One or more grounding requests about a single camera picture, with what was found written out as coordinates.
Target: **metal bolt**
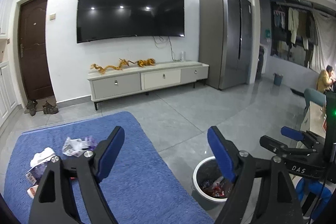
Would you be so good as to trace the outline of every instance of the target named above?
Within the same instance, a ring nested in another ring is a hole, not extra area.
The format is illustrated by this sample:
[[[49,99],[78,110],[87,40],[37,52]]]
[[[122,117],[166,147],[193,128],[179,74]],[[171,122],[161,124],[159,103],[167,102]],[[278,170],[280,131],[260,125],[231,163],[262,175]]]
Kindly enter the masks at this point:
[[[249,153],[245,150],[240,150],[239,155],[243,158],[246,158],[249,155]]]
[[[276,163],[281,163],[281,158],[278,156],[273,157],[273,161]]]
[[[84,157],[90,158],[93,155],[93,152],[91,150],[85,151],[84,152]]]
[[[51,158],[51,162],[57,162],[59,160],[59,157],[58,156],[53,156]]]

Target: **golden dragon toy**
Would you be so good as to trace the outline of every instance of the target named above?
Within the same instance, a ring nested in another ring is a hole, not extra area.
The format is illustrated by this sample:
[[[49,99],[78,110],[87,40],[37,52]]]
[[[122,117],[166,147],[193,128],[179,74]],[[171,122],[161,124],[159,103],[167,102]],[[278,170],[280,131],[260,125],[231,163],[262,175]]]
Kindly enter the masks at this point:
[[[136,63],[139,67],[142,67],[142,68],[144,66],[154,66],[155,65],[155,60],[153,58],[149,58],[147,60],[138,60],[136,62],[132,62],[132,61],[126,60],[126,59],[120,59],[118,67],[112,66],[112,65],[108,65],[105,68],[103,68],[101,66],[98,66],[97,64],[92,64],[90,66],[90,69],[95,68],[96,70],[98,70],[99,73],[104,74],[108,68],[112,68],[112,69],[115,69],[115,70],[122,70],[122,67],[123,66],[129,66],[130,62],[132,64]]]

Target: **door frame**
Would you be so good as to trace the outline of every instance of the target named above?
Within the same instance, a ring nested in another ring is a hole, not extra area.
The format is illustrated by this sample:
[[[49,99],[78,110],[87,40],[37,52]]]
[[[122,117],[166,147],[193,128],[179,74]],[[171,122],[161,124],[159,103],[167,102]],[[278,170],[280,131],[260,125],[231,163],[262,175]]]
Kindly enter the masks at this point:
[[[21,95],[22,107],[25,107],[28,103],[26,90],[24,88],[21,68],[20,68],[20,57],[19,57],[19,46],[18,46],[18,29],[19,29],[19,18],[20,18],[20,9],[21,5],[30,0],[19,0],[16,2],[15,11],[14,11],[14,22],[13,22],[13,59],[14,59],[14,72],[16,74],[17,85]]]

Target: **white curtain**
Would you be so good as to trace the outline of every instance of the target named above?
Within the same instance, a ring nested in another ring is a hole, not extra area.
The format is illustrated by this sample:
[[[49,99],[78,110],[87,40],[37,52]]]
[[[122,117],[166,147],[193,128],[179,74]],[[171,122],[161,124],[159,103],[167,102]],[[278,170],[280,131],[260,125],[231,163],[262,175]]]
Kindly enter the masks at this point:
[[[327,65],[336,68],[336,18],[313,12],[318,45],[314,46],[310,68],[320,73]]]

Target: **flat screen tv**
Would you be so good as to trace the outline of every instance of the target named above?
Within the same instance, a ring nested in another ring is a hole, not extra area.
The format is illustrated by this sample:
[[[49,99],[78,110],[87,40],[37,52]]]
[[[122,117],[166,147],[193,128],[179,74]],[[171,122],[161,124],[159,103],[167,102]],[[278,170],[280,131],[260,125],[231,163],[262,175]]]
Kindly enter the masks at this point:
[[[184,0],[78,0],[77,43],[184,36]]]

